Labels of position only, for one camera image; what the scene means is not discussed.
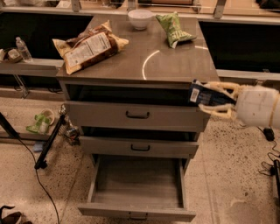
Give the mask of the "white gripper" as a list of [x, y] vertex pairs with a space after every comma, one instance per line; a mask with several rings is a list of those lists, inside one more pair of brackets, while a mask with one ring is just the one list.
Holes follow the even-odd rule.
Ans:
[[280, 128], [280, 93], [262, 86], [243, 86], [233, 82], [209, 81], [205, 88], [236, 100], [233, 104], [218, 106], [199, 105], [201, 111], [226, 119], [236, 118], [248, 126]]

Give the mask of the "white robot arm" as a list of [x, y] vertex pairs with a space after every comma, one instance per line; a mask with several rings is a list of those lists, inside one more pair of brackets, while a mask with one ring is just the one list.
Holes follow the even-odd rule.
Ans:
[[238, 120], [247, 126], [280, 128], [280, 93], [278, 90], [260, 85], [239, 85], [233, 82], [218, 81], [208, 82], [204, 87], [236, 100], [236, 104], [208, 106], [200, 103], [199, 108], [203, 112]]

